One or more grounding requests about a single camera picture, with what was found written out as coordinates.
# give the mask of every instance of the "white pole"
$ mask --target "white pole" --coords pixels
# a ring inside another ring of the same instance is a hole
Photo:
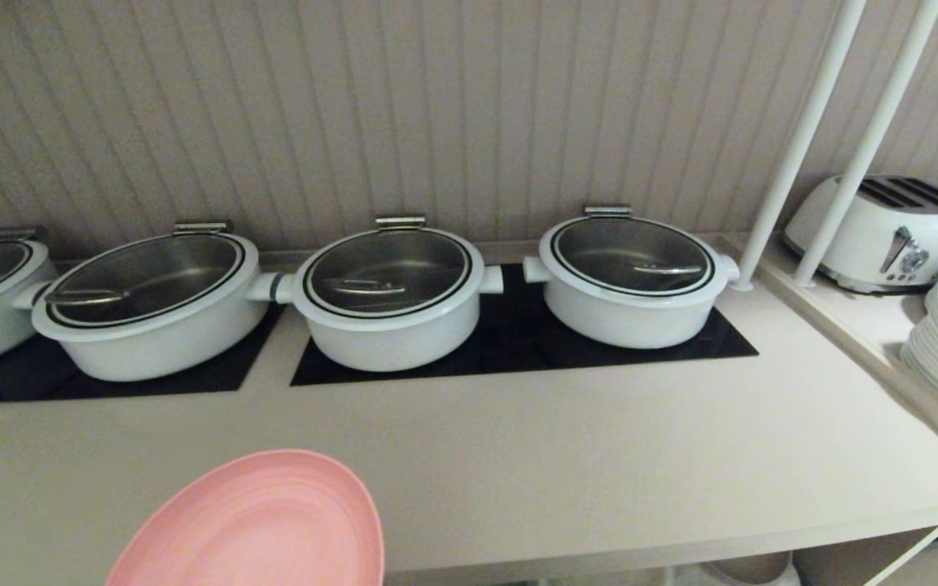
[[[820,116],[827,107],[827,100],[831,99],[831,91],[835,88],[835,81],[842,70],[842,62],[849,52],[849,45],[853,43],[857,24],[863,15],[867,0],[845,0],[835,19],[834,29],[831,30],[831,40],[827,43],[823,60],[816,72],[813,88],[809,92],[803,111],[798,116],[796,126],[792,131],[791,140],[784,156],[781,158],[777,176],[770,183],[766,198],[752,229],[751,240],[747,241],[744,255],[740,261],[740,279],[730,284],[734,289],[750,291],[752,289],[752,275],[759,264],[763,250],[769,242],[769,235],[774,232],[777,218],[784,208],[784,201],[788,198],[791,185],[798,175],[801,162],[805,159],[813,136],[820,124]]]
[[[874,109],[874,115],[867,124],[867,130],[864,131],[863,138],[860,140],[860,146],[853,155],[852,162],[842,175],[838,183],[838,192],[835,193],[835,199],[831,201],[827,209],[823,222],[820,222],[819,229],[816,230],[816,236],[813,238],[809,248],[805,250],[805,256],[798,265],[794,281],[800,286],[812,286],[813,273],[823,260],[824,253],[827,252],[827,246],[831,245],[831,239],[834,238],[838,226],[845,217],[845,212],[849,209],[849,204],[853,203],[853,197],[856,196],[860,181],[870,169],[870,162],[874,160],[874,155],[878,153],[878,147],[882,144],[882,138],[885,138],[885,131],[889,130],[889,124],[892,122],[892,116],[896,114],[896,109],[900,106],[900,101],[904,98],[904,92],[911,81],[911,75],[917,67],[918,60],[922,57],[922,51],[928,41],[928,34],[931,33],[931,27],[936,23],[938,16],[938,0],[922,0],[918,5],[917,14],[911,22],[911,28],[907,31],[907,37],[904,38],[904,45],[900,49],[900,54],[896,57],[896,63],[893,64],[892,74],[889,75],[889,82],[885,85],[882,97],[879,98],[878,106]]]

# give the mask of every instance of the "induction cooktop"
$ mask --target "induction cooktop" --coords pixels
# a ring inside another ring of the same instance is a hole
[[[505,294],[480,297],[476,329],[465,343],[442,359],[412,370],[365,372],[335,363],[310,340],[291,385],[759,356],[755,346],[718,310],[711,311],[699,334],[670,348],[636,350],[597,342],[569,329],[552,315],[542,296],[543,285],[525,282],[520,265],[502,265],[502,276]]]
[[[171,396],[235,391],[270,336],[283,307],[271,305],[263,321],[232,348],[204,363],[161,378],[108,383],[83,374],[64,349],[41,336],[0,356],[0,401]]]

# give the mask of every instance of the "toaster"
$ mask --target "toaster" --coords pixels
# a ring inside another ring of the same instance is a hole
[[[820,183],[788,222],[784,240],[804,253],[841,175]],[[860,182],[820,272],[857,293],[907,292],[938,278],[938,188],[914,177],[868,175]]]

